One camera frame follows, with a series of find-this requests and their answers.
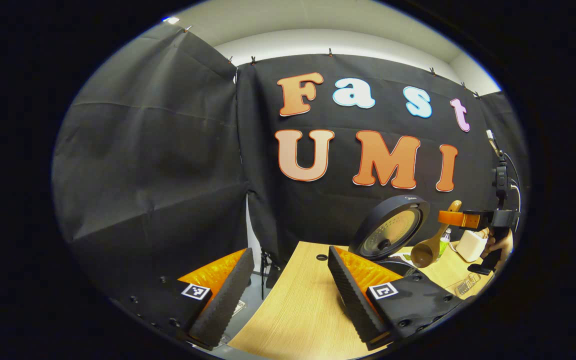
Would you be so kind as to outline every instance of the white ceiling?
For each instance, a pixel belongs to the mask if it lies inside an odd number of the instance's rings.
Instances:
[[[446,63],[462,53],[438,32],[374,0],[207,0],[175,16],[211,46],[279,30],[332,29],[396,41]]]

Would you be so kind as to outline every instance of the wooden spoon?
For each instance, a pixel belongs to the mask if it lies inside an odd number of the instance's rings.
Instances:
[[[448,207],[448,211],[458,212],[461,207],[462,202],[455,200],[451,203],[450,207]],[[439,242],[441,241],[441,237],[447,228],[447,223],[440,223],[439,230],[433,237],[430,237],[430,239],[425,239],[413,246],[412,250],[410,250],[410,260],[412,260],[412,264],[414,264],[414,266],[418,268],[425,268],[428,265],[436,262],[437,257],[439,256]]]

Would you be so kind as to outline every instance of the table surface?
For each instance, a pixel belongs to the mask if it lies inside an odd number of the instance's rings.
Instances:
[[[394,256],[410,253],[411,249],[404,247]],[[343,313],[328,262],[316,259],[317,255],[328,253],[327,244],[299,242],[270,294],[228,345],[274,360],[348,360],[386,348],[368,351]],[[481,263],[482,259],[470,262]],[[454,294],[455,287],[471,274],[468,265],[448,247],[438,262],[419,270]],[[491,277],[481,275],[466,294],[458,296],[465,299],[476,295]]]

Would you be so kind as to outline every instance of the white container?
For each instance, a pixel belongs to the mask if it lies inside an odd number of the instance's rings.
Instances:
[[[457,251],[467,263],[471,263],[482,255],[484,248],[486,248],[487,241],[488,239],[478,237],[473,231],[466,230],[463,232],[463,235],[461,235],[455,251]]]

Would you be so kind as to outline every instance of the blue letter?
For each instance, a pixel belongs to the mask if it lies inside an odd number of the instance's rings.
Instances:
[[[433,108],[430,107],[430,96],[427,92],[413,86],[406,86],[404,97],[409,101],[406,103],[406,109],[410,115],[423,118],[432,115]]]
[[[362,109],[374,107],[375,100],[370,96],[370,85],[359,79],[341,79],[334,83],[339,89],[332,94],[332,100],[343,107],[357,105]]]

